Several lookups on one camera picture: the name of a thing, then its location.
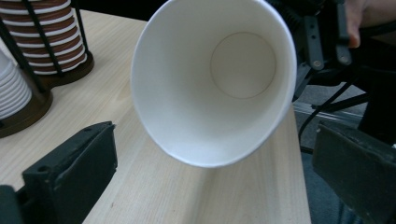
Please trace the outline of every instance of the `black cable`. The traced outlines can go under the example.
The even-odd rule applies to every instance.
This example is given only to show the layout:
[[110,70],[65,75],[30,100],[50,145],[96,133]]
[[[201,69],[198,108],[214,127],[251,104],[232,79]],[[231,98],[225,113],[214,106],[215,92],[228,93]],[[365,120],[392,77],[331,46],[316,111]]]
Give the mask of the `black cable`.
[[306,126],[309,124],[309,122],[324,108],[326,108],[326,106],[328,106],[329,104],[331,104],[335,99],[337,99],[344,91],[346,91],[356,80],[357,80],[357,75],[354,75],[352,79],[350,79],[349,81],[346,82],[346,84],[344,84],[343,87],[341,87],[340,90],[338,90],[332,97],[330,97],[325,103],[323,103],[322,105],[319,105],[314,112],[312,112],[312,114],[309,115],[309,117],[304,121],[303,125],[300,128],[300,131],[298,133],[298,139],[301,143],[301,136],[304,132],[304,129],[306,128]]

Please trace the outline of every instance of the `wooden table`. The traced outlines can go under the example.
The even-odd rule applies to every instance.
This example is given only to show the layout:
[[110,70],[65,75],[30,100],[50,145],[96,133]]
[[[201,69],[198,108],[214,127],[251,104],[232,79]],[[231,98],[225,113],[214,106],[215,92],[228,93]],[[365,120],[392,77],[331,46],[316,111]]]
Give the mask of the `wooden table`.
[[0,139],[0,184],[80,129],[111,120],[119,167],[84,223],[310,223],[294,113],[248,158],[205,169],[177,161],[150,139],[134,112],[129,77],[145,21],[81,11],[93,70],[52,89],[49,112]]

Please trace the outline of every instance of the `gray carpet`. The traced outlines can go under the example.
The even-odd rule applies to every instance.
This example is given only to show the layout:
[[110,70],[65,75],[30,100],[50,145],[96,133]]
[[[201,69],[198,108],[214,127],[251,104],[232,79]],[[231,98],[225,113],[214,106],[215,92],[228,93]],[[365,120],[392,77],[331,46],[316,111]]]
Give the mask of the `gray carpet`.
[[[310,106],[323,104],[335,92],[337,92],[342,85],[337,87],[308,86],[304,90],[300,98],[294,102],[294,111],[298,130],[300,130],[304,121],[313,112],[313,109],[311,109]],[[337,100],[335,100],[335,102],[361,93],[361,90],[352,86]],[[365,107],[366,104],[362,104],[334,112],[333,114],[320,113],[304,129],[301,138],[301,146],[314,148],[318,122],[321,119],[336,119],[350,126],[357,127]],[[313,171],[312,155],[302,153],[302,160],[312,223],[361,224],[362,221],[353,213],[353,211],[345,206],[326,182]]]

